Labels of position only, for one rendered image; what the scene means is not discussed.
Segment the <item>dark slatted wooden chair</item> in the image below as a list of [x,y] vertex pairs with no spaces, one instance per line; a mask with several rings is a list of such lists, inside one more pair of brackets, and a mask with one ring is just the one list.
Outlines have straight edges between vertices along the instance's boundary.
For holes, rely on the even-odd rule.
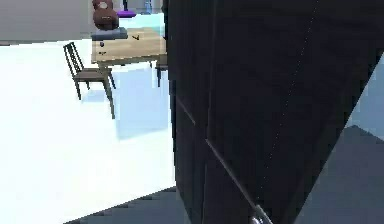
[[109,100],[112,100],[111,88],[116,88],[112,76],[111,68],[86,68],[79,56],[78,50],[73,42],[63,46],[63,51],[71,73],[72,80],[75,83],[78,98],[81,98],[80,82],[84,82],[87,88],[90,88],[91,82],[100,82],[103,84],[105,93]]
[[157,77],[157,86],[160,86],[161,82],[161,72],[168,70],[167,55],[161,55],[156,62],[156,77]]

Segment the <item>grey flat box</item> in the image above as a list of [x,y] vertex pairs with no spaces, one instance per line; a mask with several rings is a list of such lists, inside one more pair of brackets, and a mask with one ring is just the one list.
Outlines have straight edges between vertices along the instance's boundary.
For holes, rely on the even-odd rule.
[[91,38],[93,41],[127,39],[128,33],[123,27],[119,27],[114,30],[96,30],[91,34]]

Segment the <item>black room door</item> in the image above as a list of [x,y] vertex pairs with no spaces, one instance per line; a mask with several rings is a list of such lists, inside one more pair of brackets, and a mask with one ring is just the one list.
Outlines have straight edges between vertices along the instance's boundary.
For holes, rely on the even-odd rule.
[[384,54],[384,0],[163,0],[176,96],[273,224],[294,224]]

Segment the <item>light wooden dining table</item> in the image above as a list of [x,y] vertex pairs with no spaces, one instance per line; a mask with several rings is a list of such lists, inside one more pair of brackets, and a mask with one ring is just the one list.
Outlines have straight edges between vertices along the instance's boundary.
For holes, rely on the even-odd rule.
[[[100,41],[93,41],[91,63],[96,64],[98,68],[109,68],[115,65],[157,61],[161,55],[167,55],[165,39],[152,28],[128,28],[127,33],[127,39],[103,40],[104,47],[99,45]],[[137,35],[140,40],[132,38]],[[111,116],[115,118],[113,95],[109,105]]]

